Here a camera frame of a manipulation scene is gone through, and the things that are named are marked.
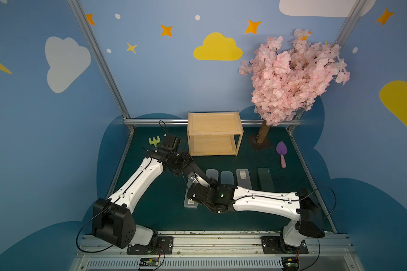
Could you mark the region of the frosted pencil case with label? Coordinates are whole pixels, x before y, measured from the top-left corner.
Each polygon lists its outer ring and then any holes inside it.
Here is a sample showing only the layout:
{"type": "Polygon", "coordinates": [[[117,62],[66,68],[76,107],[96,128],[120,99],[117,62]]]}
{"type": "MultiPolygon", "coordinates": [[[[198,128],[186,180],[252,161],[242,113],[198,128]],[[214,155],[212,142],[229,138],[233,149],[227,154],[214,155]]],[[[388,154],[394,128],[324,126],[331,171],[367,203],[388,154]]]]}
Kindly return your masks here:
{"type": "Polygon", "coordinates": [[[198,204],[195,201],[189,199],[189,197],[188,197],[188,191],[189,191],[189,188],[191,185],[192,185],[192,182],[190,180],[188,180],[187,185],[186,185],[186,190],[185,190],[183,206],[185,208],[197,209],[198,204]]]}

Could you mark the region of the clear rounded pencil case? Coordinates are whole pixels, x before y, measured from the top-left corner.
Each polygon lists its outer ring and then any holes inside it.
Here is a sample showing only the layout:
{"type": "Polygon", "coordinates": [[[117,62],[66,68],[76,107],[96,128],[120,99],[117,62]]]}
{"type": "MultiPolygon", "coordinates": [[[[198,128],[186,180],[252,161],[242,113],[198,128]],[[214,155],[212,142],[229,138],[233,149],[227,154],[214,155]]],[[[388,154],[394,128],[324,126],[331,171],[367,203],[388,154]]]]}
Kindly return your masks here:
{"type": "Polygon", "coordinates": [[[216,170],[216,169],[207,169],[206,170],[206,175],[209,177],[209,178],[212,178],[212,179],[214,179],[214,180],[216,180],[216,181],[218,181],[219,180],[219,171],[218,170],[216,170]]]}

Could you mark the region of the teal pencil case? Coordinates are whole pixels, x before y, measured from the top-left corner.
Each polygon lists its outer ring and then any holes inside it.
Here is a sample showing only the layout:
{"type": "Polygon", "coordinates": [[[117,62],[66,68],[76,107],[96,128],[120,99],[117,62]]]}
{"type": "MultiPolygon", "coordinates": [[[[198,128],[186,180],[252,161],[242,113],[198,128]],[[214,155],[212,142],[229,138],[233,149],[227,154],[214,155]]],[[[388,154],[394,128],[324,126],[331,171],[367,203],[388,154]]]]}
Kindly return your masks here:
{"type": "Polygon", "coordinates": [[[225,185],[235,185],[234,174],[231,171],[220,173],[220,183],[225,185]]]}

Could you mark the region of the tall frosted grey pencil case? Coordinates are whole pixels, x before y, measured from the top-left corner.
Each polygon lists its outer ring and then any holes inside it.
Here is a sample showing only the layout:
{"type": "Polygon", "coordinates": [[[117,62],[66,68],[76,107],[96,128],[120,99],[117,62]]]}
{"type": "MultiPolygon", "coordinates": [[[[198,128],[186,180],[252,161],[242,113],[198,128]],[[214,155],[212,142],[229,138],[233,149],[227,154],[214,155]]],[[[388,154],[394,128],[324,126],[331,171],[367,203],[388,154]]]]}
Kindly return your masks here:
{"type": "Polygon", "coordinates": [[[247,169],[237,169],[236,176],[237,186],[252,190],[251,178],[247,169]]]}

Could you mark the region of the dark green pencil case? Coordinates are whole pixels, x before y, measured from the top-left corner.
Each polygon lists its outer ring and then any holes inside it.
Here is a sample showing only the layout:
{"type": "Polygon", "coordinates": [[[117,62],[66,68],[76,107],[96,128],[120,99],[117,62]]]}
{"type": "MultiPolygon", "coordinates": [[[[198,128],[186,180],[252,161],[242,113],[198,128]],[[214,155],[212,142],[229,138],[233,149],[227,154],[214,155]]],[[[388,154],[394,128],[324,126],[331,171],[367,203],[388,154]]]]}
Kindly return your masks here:
{"type": "Polygon", "coordinates": [[[270,169],[269,168],[258,168],[258,180],[260,183],[261,191],[263,192],[270,192],[274,193],[274,183],[271,177],[270,169]]]}

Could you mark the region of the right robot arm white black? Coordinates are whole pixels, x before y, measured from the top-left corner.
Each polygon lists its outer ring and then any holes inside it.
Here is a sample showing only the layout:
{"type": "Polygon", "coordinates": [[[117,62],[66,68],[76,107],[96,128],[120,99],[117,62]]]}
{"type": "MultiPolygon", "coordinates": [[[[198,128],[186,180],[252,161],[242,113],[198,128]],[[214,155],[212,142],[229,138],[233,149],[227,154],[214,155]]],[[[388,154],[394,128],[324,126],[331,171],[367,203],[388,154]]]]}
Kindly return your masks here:
{"type": "Polygon", "coordinates": [[[298,250],[305,238],[325,237],[322,206],[315,191],[270,193],[234,185],[203,186],[193,183],[187,198],[205,206],[212,213],[253,211],[289,219],[282,228],[279,246],[284,253],[298,250]]]}

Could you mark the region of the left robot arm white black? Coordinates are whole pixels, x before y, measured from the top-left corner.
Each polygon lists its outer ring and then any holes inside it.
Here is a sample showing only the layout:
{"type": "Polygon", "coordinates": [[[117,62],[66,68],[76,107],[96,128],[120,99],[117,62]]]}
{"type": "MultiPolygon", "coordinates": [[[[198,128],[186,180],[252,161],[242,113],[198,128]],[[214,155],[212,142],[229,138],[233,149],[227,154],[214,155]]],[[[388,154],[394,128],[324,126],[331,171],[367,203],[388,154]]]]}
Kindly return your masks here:
{"type": "Polygon", "coordinates": [[[142,246],[149,252],[157,249],[158,234],[155,230],[137,225],[133,213],[141,197],[152,182],[166,169],[181,171],[186,153],[179,153],[181,139],[167,133],[165,140],[147,151],[145,158],[128,181],[109,198],[99,198],[93,205],[92,236],[110,244],[126,248],[142,246]]]}

